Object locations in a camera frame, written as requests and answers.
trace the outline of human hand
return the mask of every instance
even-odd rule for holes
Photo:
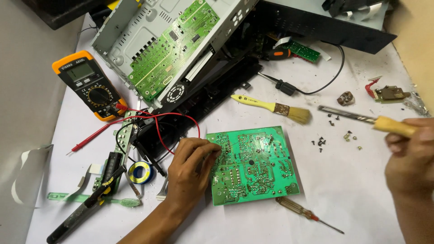
[[[386,166],[387,185],[394,196],[428,198],[434,191],[434,119],[406,119],[420,127],[410,138],[388,134],[392,156]]]
[[[204,195],[211,168],[220,154],[221,147],[208,140],[183,138],[179,142],[168,169],[170,178],[164,202],[182,218],[188,216]]]

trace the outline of digital multimeter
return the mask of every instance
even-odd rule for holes
[[[127,103],[89,52],[71,54],[54,62],[52,67],[101,121],[114,119],[125,112],[117,109],[116,104],[127,106]]]

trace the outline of white table surface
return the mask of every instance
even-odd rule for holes
[[[105,73],[116,89],[136,108],[137,97],[122,84],[121,80],[102,62],[89,47],[95,31],[82,33],[78,50],[90,51],[102,64]],[[279,62],[262,62],[262,72],[284,79],[303,91],[313,91],[325,85],[337,72],[341,63],[338,49],[322,44],[332,60],[319,60],[317,65],[292,58]],[[390,44],[377,55],[344,48],[346,61],[340,76],[329,87],[318,94],[289,97],[274,89],[274,85],[254,77],[248,90],[239,89],[235,94],[251,96],[265,102],[279,102],[289,106],[309,108],[313,120],[309,125],[299,125],[281,115],[239,104],[227,99],[212,111],[199,125],[201,138],[207,133],[253,129],[281,125],[287,133],[292,159],[298,169],[302,193],[290,196],[297,203],[312,210],[325,222],[340,228],[345,235],[329,227],[294,214],[272,199],[251,201],[215,207],[210,191],[170,238],[169,243],[221,244],[221,243],[285,243],[285,244],[400,244],[404,239],[399,230],[391,194],[386,187],[384,169],[390,153],[383,141],[385,133],[371,130],[370,125],[342,118],[333,119],[316,110],[317,105],[342,108],[336,99],[345,91],[351,91],[355,105],[345,109],[365,115],[385,115],[401,120],[416,117],[403,104],[375,103],[365,91],[368,78],[383,75],[379,84],[396,85],[405,91],[412,88],[396,50]],[[37,206],[27,236],[27,244],[45,243],[56,229],[80,203],[54,204],[47,200],[48,192],[70,192],[74,189],[91,163],[103,164],[110,151],[115,148],[112,126],[95,138],[82,150],[65,156],[71,148],[102,127],[80,98],[67,88],[53,137],[54,149],[46,175],[41,185]],[[343,139],[348,130],[357,136],[357,141]],[[197,137],[196,128],[188,136]],[[311,141],[320,137],[327,140],[322,153]],[[131,153],[138,159],[136,150]],[[169,155],[162,163],[167,169],[172,160]],[[84,194],[91,194],[92,175]],[[160,202],[155,195],[160,191],[164,179],[157,175],[146,185],[138,186],[143,193],[143,205],[126,208],[119,204],[105,204],[77,228],[63,243],[116,243],[140,223]],[[116,199],[134,198],[134,193],[122,178]]]

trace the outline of small circuit board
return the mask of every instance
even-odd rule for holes
[[[291,50],[291,53],[298,55],[303,59],[312,63],[315,63],[318,60],[319,55],[321,54],[311,48],[308,48],[294,41],[290,41],[289,43],[283,44],[282,48],[289,49]]]
[[[136,115],[136,111],[125,112],[125,118],[128,118],[130,116],[135,116],[135,115]],[[125,126],[129,123],[131,123],[131,119],[124,120],[122,122],[122,126]],[[131,137],[132,128],[133,128],[133,125],[129,125],[129,126],[123,128],[122,131],[119,132],[118,138],[116,139],[116,140],[118,140],[119,144],[121,145],[121,147],[124,151],[126,151],[126,147],[128,146],[128,142],[129,142],[130,137]],[[116,145],[116,148],[113,152],[122,154],[121,163],[123,163],[125,154],[121,151],[121,149],[117,145]],[[116,169],[118,169],[118,167],[116,168],[116,167],[113,167],[113,165],[112,165],[115,162],[114,161],[109,162],[109,159],[107,159],[104,163],[102,175],[95,179],[95,182],[94,182],[93,187],[92,187],[92,191],[95,191],[96,189],[98,189],[98,187],[102,183],[105,182],[104,179],[106,179],[107,177],[110,177],[116,171]],[[108,195],[113,195],[117,192],[120,180],[121,180],[121,177],[118,178],[118,180],[116,181],[116,183],[112,187],[113,191],[110,191]]]
[[[404,99],[411,96],[411,93],[404,92],[397,86],[385,86],[383,89],[374,91],[374,100],[381,103],[404,102]]]
[[[205,0],[194,1],[161,35],[144,45],[129,79],[146,101],[177,75],[220,18]]]
[[[281,126],[207,139],[223,151],[210,173],[214,206],[300,193]]]

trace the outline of yellow brush handle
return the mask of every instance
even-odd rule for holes
[[[275,102],[262,102],[259,100],[256,100],[254,98],[243,96],[243,95],[232,95],[230,96],[234,100],[246,104],[246,105],[252,105],[256,107],[261,107],[270,110],[271,112],[274,112],[274,108],[276,107]]]
[[[396,133],[410,138],[419,128],[416,126],[406,125],[388,117],[379,116],[375,121],[374,129],[383,132]]]

